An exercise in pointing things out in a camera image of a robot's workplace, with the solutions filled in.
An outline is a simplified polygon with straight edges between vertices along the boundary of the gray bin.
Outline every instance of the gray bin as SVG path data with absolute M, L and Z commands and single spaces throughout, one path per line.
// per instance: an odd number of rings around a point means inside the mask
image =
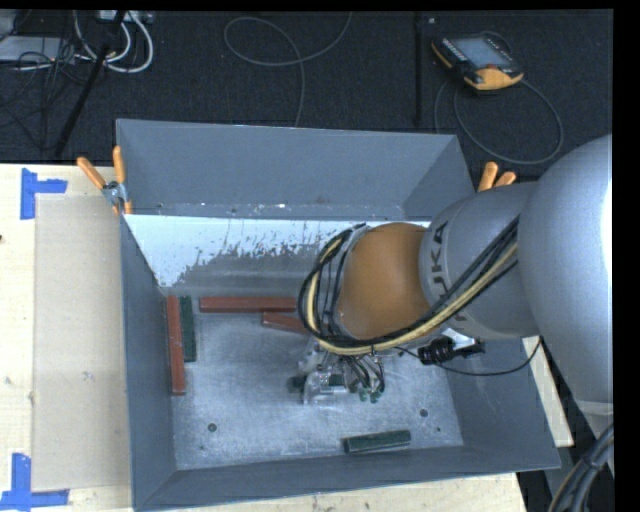
M 204 295 L 297 295 L 341 226 L 428 225 L 473 193 L 454 136 L 140 120 L 116 128 L 135 212 L 121 218 L 121 249 L 137 510 L 559 467 L 529 368 L 478 378 L 393 357 L 378 403 L 303 405 L 285 381 L 305 336 L 197 309 Z M 170 394 L 169 294 L 194 299 L 198 359 L 186 364 L 185 396 Z M 486 372 L 526 357 L 508 340 L 450 364 Z M 411 431 L 408 446 L 342 450 L 344 437 L 397 429 Z

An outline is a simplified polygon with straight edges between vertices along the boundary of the white cable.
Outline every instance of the white cable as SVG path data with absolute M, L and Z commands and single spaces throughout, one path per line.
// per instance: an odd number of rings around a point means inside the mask
M 53 66 L 53 63 L 47 61 L 42 64 L 36 64 L 35 66 L 20 66 L 13 69 L 16 71 L 38 71 L 40 69 L 49 69 L 51 66 Z
M 145 62 L 135 68 L 125 68 L 125 67 L 118 67 L 118 66 L 114 66 L 112 64 L 112 62 L 116 62 L 118 60 L 121 60 L 122 58 L 124 58 L 129 51 L 131 50 L 131 34 L 129 33 L 129 29 L 126 27 L 125 23 L 122 22 L 120 24 L 120 27 L 122 28 L 122 30 L 124 31 L 125 37 L 127 39 L 127 44 L 125 46 L 125 49 L 118 55 L 116 55 L 115 57 L 110 57 L 105 59 L 104 62 L 104 66 L 107 69 L 110 69 L 112 71 L 116 71 L 118 73 L 140 73 L 141 71 L 144 71 L 145 69 L 147 69 L 150 65 L 151 62 L 153 61 L 153 40 L 151 39 L 151 34 L 149 34 L 149 31 L 147 30 L 147 28 L 144 26 L 144 24 L 140 21 L 139 16 L 136 13 L 132 13 L 131 11 L 129 11 L 128 15 L 133 22 L 138 26 L 138 28 L 140 29 L 140 31 L 143 33 L 146 42 L 147 42 L 147 46 L 148 46 L 148 55 L 147 55 L 147 59 L 145 60 Z M 95 52 L 93 50 L 91 50 L 91 48 L 89 47 L 89 45 L 85 42 L 84 37 L 82 35 L 82 32 L 80 30 L 80 25 L 78 23 L 78 13 L 76 10 L 73 10 L 73 21 L 74 21 L 74 28 L 76 31 L 76 35 L 78 36 L 78 38 L 80 39 L 83 48 L 85 49 L 85 51 L 89 54 L 90 57 L 86 57 L 84 55 L 76 55 L 77 58 L 82 59 L 82 60 L 90 60 L 92 62 L 95 62 L 98 58 L 98 56 L 95 54 Z
M 144 24 L 140 21 L 140 18 L 137 14 L 133 14 L 129 12 L 129 15 L 131 16 L 131 19 L 133 20 L 133 22 L 136 25 L 138 25 L 138 28 L 140 29 L 140 31 L 144 34 L 149 51 L 147 54 L 147 60 L 145 60 L 144 63 L 138 66 L 137 68 L 120 68 L 117 66 L 112 66 L 109 62 L 105 62 L 105 67 L 107 67 L 112 71 L 117 71 L 118 73 L 140 73 L 141 71 L 144 71 L 145 69 L 147 69 L 153 62 L 153 40 L 151 39 L 151 34 L 149 34 L 149 31 L 144 26 Z
M 80 24 L 78 23 L 78 11 L 74 9 L 72 12 L 73 12 L 73 26 L 76 31 L 76 35 L 78 36 L 78 39 L 80 39 L 80 42 L 82 43 L 82 47 L 89 54 L 89 57 L 87 57 L 86 55 L 76 54 L 76 58 L 95 62 L 98 59 L 98 56 L 94 53 L 91 47 L 84 40 L 84 36 L 82 35 L 82 31 L 80 30 Z M 119 55 L 116 55 L 114 57 L 108 57 L 106 59 L 107 62 L 116 62 L 126 57 L 126 55 L 129 53 L 129 50 L 131 49 L 131 34 L 129 33 L 129 29 L 127 28 L 124 22 L 120 23 L 120 28 L 124 32 L 127 43 L 125 45 L 124 50 L 122 50 L 122 52 Z

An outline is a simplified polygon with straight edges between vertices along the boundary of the cable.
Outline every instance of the cable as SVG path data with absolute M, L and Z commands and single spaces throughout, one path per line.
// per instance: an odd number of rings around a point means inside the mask
M 35 50 L 26 51 L 20 54 L 20 57 L 18 57 L 18 60 L 16 61 L 16 66 L 13 69 L 15 71 L 39 71 L 42 69 L 49 69 L 54 65 L 59 65 L 60 63 L 62 63 L 62 65 L 65 65 L 65 66 L 68 65 L 74 57 L 73 52 L 70 51 L 70 48 L 72 47 L 72 45 L 68 42 L 63 44 L 63 41 L 64 41 L 64 30 L 60 37 L 60 42 L 58 43 L 58 52 L 55 57 L 51 58 L 47 54 L 43 52 L 37 52 Z M 42 64 L 36 64 L 34 66 L 22 66 L 21 65 L 22 60 L 28 56 L 39 57 L 44 62 Z
M 497 377 L 499 375 L 508 375 L 510 373 L 515 373 L 518 370 L 522 370 L 522 368 L 529 365 L 529 363 L 531 363 L 531 361 L 535 357 L 541 345 L 542 345 L 542 340 L 539 339 L 538 343 L 536 343 L 536 347 L 533 349 L 533 352 L 531 352 L 531 355 L 527 358 L 527 360 L 524 363 L 519 364 L 515 368 L 511 368 L 510 370 L 502 370 L 498 372 L 467 372 L 464 370 L 457 370 L 455 368 L 451 368 L 450 366 L 445 366 L 438 361 L 434 361 L 433 364 L 435 364 L 439 368 L 442 368 L 443 370 L 447 370 L 448 372 L 452 372 L 452 373 L 459 373 L 460 375 L 468 375 L 470 377 Z
M 500 38 L 505 43 L 505 46 L 507 46 L 507 48 L 509 48 L 509 44 L 507 43 L 507 41 L 502 36 L 500 36 L 500 34 L 497 34 L 495 32 L 489 32 L 489 31 L 485 31 L 483 33 L 490 34 L 490 35 L 493 35 L 493 36 L 497 36 L 498 38 Z M 440 107 L 440 101 L 441 101 L 441 98 L 442 98 L 442 93 L 443 93 L 444 89 L 447 87 L 447 85 L 451 82 L 452 78 L 453 77 L 450 76 L 440 86 L 440 88 L 438 89 L 438 92 L 436 94 L 436 99 L 435 99 L 434 109 L 433 109 L 434 127 L 435 127 L 436 133 L 440 133 L 438 111 L 439 111 L 439 107 Z M 564 127 L 562 125 L 562 120 L 560 119 L 560 115 L 558 114 L 556 109 L 553 107 L 553 105 L 551 104 L 549 99 L 540 90 L 538 90 L 536 87 L 534 87 L 527 80 L 522 79 L 522 80 L 520 80 L 519 83 L 521 83 L 522 85 L 527 87 L 534 94 L 536 94 L 540 99 L 542 99 L 542 101 L 546 104 L 546 106 L 549 108 L 549 110 L 553 114 L 553 116 L 555 118 L 555 121 L 556 121 L 556 124 L 558 126 L 558 142 L 557 142 L 556 146 L 554 147 L 554 149 L 547 156 L 545 156 L 543 158 L 538 158 L 538 159 L 533 159 L 533 160 L 515 159 L 515 158 L 511 158 L 509 156 L 505 156 L 505 155 L 502 155 L 500 153 L 497 153 L 497 152 L 493 151 L 492 149 L 490 149 L 485 144 L 482 144 L 471 133 L 471 131 L 469 130 L 467 125 L 462 121 L 462 117 L 460 116 L 460 109 L 459 109 L 458 99 L 459 99 L 459 96 L 460 96 L 460 90 L 462 90 L 462 85 L 456 88 L 456 90 L 454 92 L 454 95 L 453 95 L 453 110 L 454 110 L 454 114 L 456 116 L 456 121 L 460 125 L 460 128 L 462 128 L 462 131 L 464 131 L 464 133 L 467 135 L 467 137 L 469 137 L 471 139 L 471 141 L 476 146 L 478 146 L 480 149 L 482 149 L 483 151 L 487 152 L 488 154 L 492 155 L 493 157 L 498 158 L 500 160 L 503 160 L 505 162 L 509 162 L 511 164 L 516 164 L 516 165 L 537 165 L 537 164 L 542 164 L 542 163 L 547 162 L 547 161 L 551 160 L 552 158 L 554 158 L 558 154 L 560 149 L 562 148 L 562 145 L 564 144 Z
M 300 319 L 305 328 L 314 335 L 320 345 L 330 352 L 343 355 L 366 354 L 373 350 L 385 350 L 387 348 L 393 348 L 397 344 L 417 339 L 427 334 L 432 327 L 435 328 L 437 325 L 456 314 L 460 309 L 462 309 L 462 307 L 469 304 L 511 268 L 503 269 L 503 264 L 507 262 L 513 254 L 515 254 L 517 245 L 512 243 L 512 245 L 503 252 L 504 242 L 505 240 L 512 238 L 511 235 L 517 229 L 518 221 L 519 216 L 516 216 L 449 287 L 448 292 L 441 296 L 440 299 L 429 308 L 429 311 L 416 320 L 411 326 L 388 333 L 384 336 L 378 336 L 367 340 L 344 335 L 333 336 L 331 335 L 331 332 L 323 332 L 322 326 L 317 322 L 314 323 L 314 317 L 316 316 L 313 312 L 314 297 L 319 293 L 317 282 L 318 273 L 322 271 L 322 268 L 327 261 L 331 261 L 332 258 L 339 254 L 340 250 L 342 250 L 342 247 L 353 235 L 354 231 L 364 225 L 358 225 L 347 229 L 333 237 L 329 242 L 327 242 L 327 244 L 325 244 L 317 258 L 314 269 L 303 282 L 298 295 L 298 312 Z M 497 250 L 500 250 L 503 254 L 496 260 L 495 256 L 497 255 Z M 342 255 L 343 261 L 347 252 L 348 251 L 344 251 Z M 454 296 L 454 293 L 457 292 L 462 284 L 471 277 L 473 272 L 487 258 L 491 258 L 491 261 L 495 260 L 494 265 L 490 269 L 487 269 L 486 272 L 483 269 L 465 292 L 441 310 L 445 303 Z M 336 276 L 336 284 L 339 281 L 340 270 Z M 333 304 L 335 304 L 336 297 L 337 291 L 334 292 Z
M 513 243 L 502 255 L 501 258 L 496 261 L 494 266 L 483 276 L 479 277 L 473 284 L 471 284 L 464 292 L 462 292 L 455 300 L 451 302 L 442 311 L 435 313 L 429 320 L 419 325 L 415 329 L 402 334 L 391 340 L 375 342 L 374 340 L 350 340 L 355 342 L 355 347 L 340 347 L 332 343 L 332 340 L 328 337 L 324 337 L 318 330 L 318 326 L 315 322 L 313 314 L 310 312 L 313 309 L 313 298 L 316 292 L 317 286 L 317 273 L 311 277 L 309 291 L 307 294 L 306 314 L 301 312 L 301 319 L 305 324 L 305 327 L 312 332 L 318 343 L 327 351 L 334 352 L 342 355 L 365 355 L 374 351 L 383 351 L 394 348 L 397 345 L 412 341 L 427 334 L 433 328 L 446 321 L 448 318 L 460 311 L 480 290 L 482 290 L 489 281 L 500 271 L 502 265 L 504 265 L 509 259 L 511 259 L 517 250 L 517 243 Z
M 600 435 L 589 450 L 575 464 L 556 493 L 549 512 L 560 512 L 571 507 L 571 512 L 583 508 L 595 477 L 613 455 L 613 423 Z
M 36 73 L 33 73 L 29 79 L 27 80 L 27 82 L 21 87 L 21 89 L 9 100 L 4 101 L 0 107 L 2 107 L 4 110 L 6 110 L 6 112 L 11 116 L 11 118 L 13 119 L 13 121 L 10 121 L 9 123 L 5 123 L 3 125 L 0 125 L 0 128 L 5 127 L 5 126 L 9 126 L 11 124 L 18 124 L 18 126 L 22 129 L 22 131 L 25 133 L 25 135 L 27 136 L 27 138 L 29 139 L 29 141 L 40 150 L 40 152 L 43 152 L 47 149 L 51 149 L 50 147 L 46 146 L 46 131 L 47 131 L 47 115 L 46 115 L 46 111 L 48 108 L 51 107 L 51 105 L 53 104 L 53 101 L 55 99 L 57 99 L 59 97 L 60 94 L 56 93 L 53 94 L 53 90 L 54 90 L 54 86 L 55 86 L 55 80 L 56 80 L 56 76 L 57 76 L 57 72 L 60 69 L 60 63 L 62 63 L 62 66 L 65 66 L 68 64 L 68 61 L 66 61 L 66 57 L 68 55 L 68 49 L 69 49 L 69 44 L 63 44 L 62 41 L 64 40 L 64 37 L 60 38 L 60 43 L 58 45 L 58 53 L 56 55 L 56 57 L 53 58 L 53 62 L 49 63 L 47 65 L 39 65 L 39 66 L 35 66 L 33 67 L 34 70 L 35 69 L 47 69 L 47 75 L 42 83 L 42 96 L 41 96 L 41 102 L 40 102 L 40 108 L 33 110 L 31 112 L 29 112 L 26 115 L 23 115 L 22 117 L 17 116 L 13 110 L 11 110 L 9 108 L 9 105 L 11 103 L 14 103 L 15 101 L 18 100 L 18 98 L 20 96 L 22 96 L 22 94 L 24 94 L 27 90 L 27 87 L 32 83 L 34 77 L 36 76 Z M 33 56 L 37 56 L 39 58 L 45 59 L 45 60 L 49 60 L 49 57 L 47 55 L 45 55 L 42 52 L 37 52 L 37 51 L 27 51 L 22 53 L 19 57 L 18 57 L 18 61 L 17 61 L 17 68 L 18 70 L 23 70 L 23 69 L 29 69 L 30 67 L 24 67 L 21 66 L 22 60 L 25 57 L 33 57 Z M 41 125 L 40 125 L 40 141 L 37 140 L 36 136 L 34 136 L 31 131 L 29 130 L 29 128 L 27 127 L 27 125 L 23 122 L 23 120 L 27 119 L 28 117 L 32 116 L 33 114 L 36 113 L 40 113 L 41 115 Z
M 293 39 L 291 39 L 289 37 L 289 35 L 284 30 L 282 30 L 280 27 L 278 27 L 278 25 L 276 25 L 275 23 L 272 23 L 270 21 L 264 20 L 262 18 L 255 18 L 255 17 L 252 17 L 252 16 L 242 16 L 242 17 L 239 17 L 239 18 L 235 18 L 235 19 L 231 20 L 229 23 L 227 23 L 227 25 L 224 27 L 223 37 L 224 37 L 224 42 L 227 45 L 227 48 L 229 48 L 229 50 L 236 57 L 238 57 L 239 59 L 242 59 L 242 60 L 244 60 L 246 62 L 249 62 L 251 64 L 256 64 L 258 66 L 265 66 L 265 67 L 284 67 L 284 66 L 294 66 L 294 65 L 299 65 L 300 66 L 300 99 L 298 101 L 298 111 L 296 113 L 296 119 L 295 119 L 295 122 L 294 122 L 294 125 L 293 125 L 294 127 L 297 127 L 298 124 L 300 123 L 300 117 L 302 115 L 302 106 L 304 104 L 304 96 L 305 96 L 305 90 L 306 90 L 306 78 L 305 78 L 305 71 L 304 71 L 304 63 L 307 62 L 307 61 L 310 61 L 312 59 L 315 59 L 317 57 L 320 57 L 321 55 L 324 55 L 329 50 L 331 50 L 331 48 L 333 48 L 336 44 L 338 44 L 342 40 L 342 37 L 344 36 L 345 32 L 347 31 L 347 27 L 349 26 L 349 23 L 351 23 L 352 16 L 353 16 L 353 12 L 349 12 L 349 15 L 347 16 L 347 21 L 345 22 L 344 27 L 342 28 L 342 31 L 340 32 L 338 37 L 329 46 L 326 46 L 322 50 L 320 50 L 318 52 L 315 52 L 315 53 L 313 53 L 311 55 L 308 55 L 306 57 L 302 57 L 300 55 L 300 50 L 298 50 L 298 47 L 293 42 Z M 239 22 L 242 22 L 242 21 L 254 21 L 254 22 L 262 23 L 262 24 L 267 25 L 267 26 L 273 28 L 274 30 L 276 30 L 278 33 L 280 33 L 287 40 L 287 42 L 289 43 L 289 45 L 293 49 L 294 53 L 296 54 L 297 59 L 289 60 L 289 61 L 280 61 L 280 62 L 269 62 L 269 61 L 262 61 L 262 60 L 252 59 L 250 57 L 247 57 L 246 55 L 241 54 L 229 42 L 228 32 L 229 32 L 229 28 L 231 28 L 236 23 L 239 23 Z
M 76 55 L 76 57 L 78 57 L 79 59 L 83 59 L 83 60 L 89 60 L 92 62 L 96 62 L 98 59 L 97 54 L 91 49 L 91 47 L 89 46 L 89 44 L 86 42 L 82 31 L 80 30 L 80 24 L 78 21 L 78 12 L 77 10 L 73 10 L 72 11 L 72 16 L 73 16 L 73 22 L 74 22 L 74 29 L 76 32 L 76 35 L 78 36 L 78 39 L 80 39 L 80 42 L 82 44 L 82 47 L 84 48 L 84 50 L 89 54 L 89 57 L 86 57 L 84 55 Z M 137 67 L 131 67 L 131 68 L 127 68 L 127 67 L 120 67 L 120 66 L 114 66 L 112 63 L 119 61 L 121 59 L 123 59 L 131 50 L 131 34 L 129 33 L 129 29 L 127 28 L 125 22 L 122 22 L 120 24 L 120 28 L 122 29 L 122 31 L 125 34 L 125 38 L 126 38 L 126 45 L 125 45 L 125 49 L 120 52 L 119 54 L 112 56 L 112 57 L 107 57 L 105 59 L 105 62 L 103 64 L 103 66 L 107 69 L 110 69 L 111 71 L 116 71 L 117 73 L 140 73 L 144 70 L 146 70 L 147 68 L 149 68 L 149 66 L 151 65 L 151 63 L 153 62 L 153 56 L 154 56 L 154 47 L 153 47 L 153 39 L 151 38 L 151 34 L 149 33 L 149 31 L 147 30 L 147 28 L 144 26 L 144 23 L 142 23 L 142 21 L 140 21 L 140 17 L 138 16 L 137 13 L 135 12 L 128 12 L 128 16 L 133 20 L 133 22 L 137 25 L 137 27 L 140 29 L 140 31 L 142 32 L 142 34 L 144 35 L 145 41 L 147 43 L 147 48 L 148 48 L 148 52 L 147 52 L 147 58 L 144 61 L 143 64 L 141 64 L 140 66 Z
M 527 358 L 527 360 L 524 363 L 519 364 L 515 368 L 511 368 L 509 370 L 502 370 L 502 371 L 499 371 L 499 372 L 484 372 L 484 373 L 483 372 L 467 372 L 467 371 L 464 371 L 464 370 L 457 370 L 457 369 L 451 368 L 449 366 L 444 366 L 439 361 L 433 361 L 433 364 L 435 364 L 439 368 L 442 368 L 443 370 L 447 370 L 447 371 L 452 372 L 452 373 L 459 373 L 461 375 L 468 375 L 470 377 L 497 377 L 499 375 L 508 375 L 510 373 L 515 373 L 515 372 L 521 370 L 522 368 L 524 368 L 525 366 L 527 366 L 528 364 L 530 364 L 531 361 L 533 360 L 533 358 L 535 357 L 536 353 L 538 352 L 538 349 L 540 348 L 541 345 L 542 345 L 542 339 L 538 339 L 538 343 L 536 344 L 535 348 L 533 349 L 533 352 L 531 353 L 531 355 Z M 394 348 L 396 350 L 399 350 L 401 352 L 409 354 L 410 356 L 413 356 L 416 359 L 419 359 L 421 362 L 423 361 L 423 359 L 418 354 L 416 354 L 415 352 L 412 352 L 409 349 L 406 349 L 404 347 L 394 347 Z

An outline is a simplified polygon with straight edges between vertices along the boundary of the blue tape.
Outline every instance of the blue tape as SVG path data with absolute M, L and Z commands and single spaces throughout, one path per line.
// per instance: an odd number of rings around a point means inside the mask
M 36 194 L 64 194 L 67 190 L 65 180 L 38 181 L 38 175 L 26 168 L 22 169 L 22 195 L 20 197 L 20 219 L 33 219 L 36 216 Z
M 31 458 L 21 453 L 11 456 L 11 490 L 0 496 L 0 510 L 30 512 L 32 507 L 66 505 L 69 489 L 51 492 L 31 492 Z

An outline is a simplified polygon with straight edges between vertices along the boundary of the wooden block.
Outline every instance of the wooden block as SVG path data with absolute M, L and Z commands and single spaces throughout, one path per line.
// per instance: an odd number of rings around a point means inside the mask
M 171 362 L 171 392 L 184 395 L 187 390 L 184 376 L 184 351 L 182 347 L 182 324 L 180 322 L 180 299 L 167 297 L 167 323 L 169 327 L 169 359 Z
M 295 297 L 200 297 L 201 313 L 292 313 Z
M 262 313 L 262 325 L 280 331 L 309 334 L 309 331 L 304 328 L 302 321 L 298 317 L 274 313 L 272 311 Z

